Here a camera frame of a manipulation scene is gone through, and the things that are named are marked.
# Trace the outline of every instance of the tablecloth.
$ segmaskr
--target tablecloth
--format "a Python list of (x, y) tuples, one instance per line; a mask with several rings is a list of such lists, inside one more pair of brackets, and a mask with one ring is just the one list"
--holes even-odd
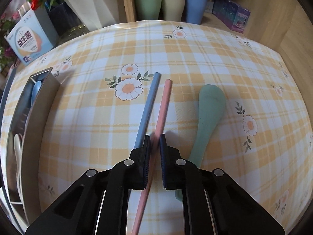
[[(87, 169), (112, 168), (133, 149), (155, 72), (162, 74), (147, 133), (154, 131), (164, 82), (173, 81), (167, 143), (188, 158), (204, 84), (220, 87), (226, 112), (207, 146), (202, 169), (224, 169), (286, 231), (311, 200), (312, 129), (301, 94), (281, 56), (215, 28), (145, 21), (109, 26), (71, 40), (16, 75), (4, 111), (1, 152), (32, 73), (53, 66), (62, 82), (42, 140), (40, 203), (45, 210)], [(131, 194), (127, 233), (139, 191)], [(140, 234), (183, 234), (183, 209), (162, 186), (156, 165)]]

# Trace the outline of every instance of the blue chopstick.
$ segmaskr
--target blue chopstick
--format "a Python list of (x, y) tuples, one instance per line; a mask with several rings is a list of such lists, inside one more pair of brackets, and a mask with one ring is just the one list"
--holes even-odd
[(153, 108), (154, 98), (157, 94), (157, 89), (159, 87), (160, 78), (161, 78), (161, 74), (158, 72), (156, 72), (153, 76), (153, 80), (151, 82), (145, 108), (143, 109), (143, 114), (141, 117), (134, 148), (142, 147), (145, 134), (146, 134), (146, 129), (148, 126), (148, 122), (150, 119), (151, 111)]

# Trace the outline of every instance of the blue cup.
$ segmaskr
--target blue cup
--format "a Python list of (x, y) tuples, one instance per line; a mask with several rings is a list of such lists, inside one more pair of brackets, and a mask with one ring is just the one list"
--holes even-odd
[(186, 0), (186, 22), (201, 24), (208, 0)]

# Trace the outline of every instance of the table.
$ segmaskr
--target table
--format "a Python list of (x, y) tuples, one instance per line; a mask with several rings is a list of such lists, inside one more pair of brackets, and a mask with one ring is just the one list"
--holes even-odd
[[(42, 140), (42, 210), (87, 169), (110, 169), (129, 156), (155, 72), (162, 77), (148, 134), (155, 129), (164, 82), (170, 78), (166, 140), (188, 158), (198, 125), (200, 88), (217, 85), (227, 107), (201, 168), (224, 169), (287, 232), (310, 202), (311, 124), (301, 94), (275, 51), (242, 35), (165, 21), (118, 24), (83, 35), (16, 75), (4, 111), (1, 159), (27, 79), (51, 66), (62, 84)], [(159, 163), (140, 234), (183, 234), (182, 204), (173, 191), (163, 189)], [(131, 194), (127, 233), (139, 195)]]

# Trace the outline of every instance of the metal rivet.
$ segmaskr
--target metal rivet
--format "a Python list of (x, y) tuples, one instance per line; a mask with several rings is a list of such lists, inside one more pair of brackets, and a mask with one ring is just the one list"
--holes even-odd
[(94, 175), (96, 175), (96, 171), (94, 169), (90, 169), (90, 170), (87, 170), (86, 172), (86, 175), (87, 177), (93, 177)]
[(124, 164), (125, 164), (126, 166), (131, 166), (131, 165), (134, 164), (134, 161), (133, 161), (132, 159), (127, 159), (127, 160), (124, 161)]
[(221, 169), (216, 169), (216, 170), (214, 170), (214, 175), (221, 177), (224, 175), (224, 172)]
[(185, 165), (186, 164), (186, 161), (184, 159), (177, 159), (176, 160), (176, 164), (177, 165)]

